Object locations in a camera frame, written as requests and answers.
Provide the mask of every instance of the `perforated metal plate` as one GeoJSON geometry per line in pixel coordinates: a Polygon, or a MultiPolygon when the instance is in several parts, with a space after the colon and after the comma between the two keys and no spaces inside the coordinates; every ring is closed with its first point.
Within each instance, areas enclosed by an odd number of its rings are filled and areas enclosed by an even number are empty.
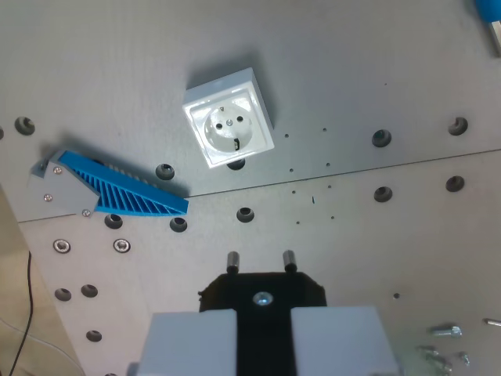
{"type": "Polygon", "coordinates": [[[240,253],[242,272],[257,272],[282,270],[286,249],[325,287],[329,306],[377,307],[407,375],[430,374],[417,345],[436,345],[454,375],[496,374],[501,331],[481,320],[501,318],[500,163],[501,152],[492,152],[194,197],[182,233],[167,218],[123,217],[111,230],[100,214],[21,229],[48,289],[72,293],[55,304],[88,376],[126,375],[151,314],[197,310],[197,292],[225,272],[229,251],[240,253]],[[445,184],[454,175],[465,186],[451,193],[445,184]],[[393,192],[385,203],[373,198],[381,186],[393,192]],[[252,221],[237,219],[242,207],[252,221]],[[52,249],[59,238],[69,253],[52,249]],[[131,243],[128,253],[114,250],[118,238],[131,243]],[[84,284],[98,295],[83,296],[84,284]],[[457,322],[463,337],[427,333],[445,322],[457,322]],[[103,340],[87,340],[89,330],[103,340]],[[470,354],[470,369],[459,351],[470,354]]]}
{"type": "Polygon", "coordinates": [[[501,63],[473,2],[17,0],[0,4],[0,34],[0,182],[19,221],[45,217],[24,187],[53,148],[188,197],[501,147],[501,63]],[[276,148],[209,170],[184,92],[245,67],[276,148]],[[470,127],[455,137],[458,116],[470,127]]]}

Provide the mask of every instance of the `black cable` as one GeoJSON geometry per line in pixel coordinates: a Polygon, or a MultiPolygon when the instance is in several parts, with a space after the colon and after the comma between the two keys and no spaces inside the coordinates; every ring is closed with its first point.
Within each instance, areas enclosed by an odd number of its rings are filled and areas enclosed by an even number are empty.
{"type": "Polygon", "coordinates": [[[12,369],[10,370],[9,376],[13,376],[14,368],[16,368],[17,360],[19,359],[19,355],[21,354],[21,350],[24,346],[24,341],[26,341],[26,337],[28,336],[28,331],[30,330],[31,325],[31,318],[33,317],[33,294],[31,293],[31,252],[29,252],[28,255],[28,293],[30,294],[30,317],[28,318],[28,325],[26,326],[26,330],[24,331],[23,341],[21,341],[19,350],[17,350],[16,359],[14,360],[14,364],[12,369]]]}

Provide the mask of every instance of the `screw head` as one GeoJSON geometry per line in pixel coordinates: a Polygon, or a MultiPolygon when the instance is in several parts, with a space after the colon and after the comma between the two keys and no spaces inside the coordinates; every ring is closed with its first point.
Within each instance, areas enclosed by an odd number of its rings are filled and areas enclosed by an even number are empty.
{"type": "Polygon", "coordinates": [[[273,302],[273,295],[271,295],[269,292],[261,291],[261,292],[258,292],[256,295],[254,295],[252,300],[258,306],[261,306],[261,307],[269,306],[273,302]]]}

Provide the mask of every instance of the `power socket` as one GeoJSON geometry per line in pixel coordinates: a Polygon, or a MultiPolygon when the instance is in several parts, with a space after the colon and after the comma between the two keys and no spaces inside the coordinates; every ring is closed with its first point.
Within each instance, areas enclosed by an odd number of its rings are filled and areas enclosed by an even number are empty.
{"type": "Polygon", "coordinates": [[[187,90],[182,108],[209,168],[275,147],[252,68],[187,90]]]}

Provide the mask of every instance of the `socket hole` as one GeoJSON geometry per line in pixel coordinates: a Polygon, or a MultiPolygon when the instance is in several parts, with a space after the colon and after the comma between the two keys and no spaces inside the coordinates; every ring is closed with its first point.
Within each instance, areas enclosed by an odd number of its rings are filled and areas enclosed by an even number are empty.
{"type": "Polygon", "coordinates": [[[391,133],[386,129],[380,129],[373,134],[373,145],[375,147],[385,147],[391,142],[391,133]]]}
{"type": "Polygon", "coordinates": [[[456,122],[449,126],[449,133],[453,136],[460,136],[468,129],[468,121],[464,117],[457,117],[456,122]]]}
{"type": "Polygon", "coordinates": [[[176,217],[171,219],[170,227],[175,233],[182,233],[188,228],[188,222],[183,218],[176,217]]]}
{"type": "Polygon", "coordinates": [[[34,133],[34,123],[24,116],[20,116],[14,121],[14,127],[23,136],[31,136],[34,133]]]}
{"type": "Polygon", "coordinates": [[[391,188],[388,188],[387,186],[382,186],[378,189],[376,189],[376,192],[374,192],[374,200],[377,202],[386,202],[391,199],[393,196],[393,191],[391,188]]]}
{"type": "Polygon", "coordinates": [[[458,192],[464,187],[464,179],[461,176],[453,176],[445,184],[445,188],[449,192],[458,192]]]}
{"type": "Polygon", "coordinates": [[[242,223],[249,223],[254,219],[254,212],[249,208],[240,208],[236,212],[236,218],[242,223]]]}
{"type": "Polygon", "coordinates": [[[174,177],[174,168],[166,163],[159,164],[155,170],[157,178],[160,180],[171,180],[174,177]]]}
{"type": "Polygon", "coordinates": [[[71,299],[71,293],[66,288],[58,288],[54,291],[54,296],[61,302],[67,302],[71,299]]]}
{"type": "Polygon", "coordinates": [[[81,289],[81,293],[87,298],[95,298],[98,294],[98,290],[96,286],[92,286],[91,284],[84,284],[81,289]]]}
{"type": "Polygon", "coordinates": [[[245,159],[239,159],[238,161],[228,163],[227,166],[230,170],[238,171],[245,166],[245,159]]]}
{"type": "Polygon", "coordinates": [[[85,335],[90,342],[99,342],[103,339],[103,335],[98,331],[88,331],[85,335]]]}
{"type": "Polygon", "coordinates": [[[124,221],[119,215],[109,214],[104,219],[104,224],[113,230],[120,229],[124,224],[124,221]]]}

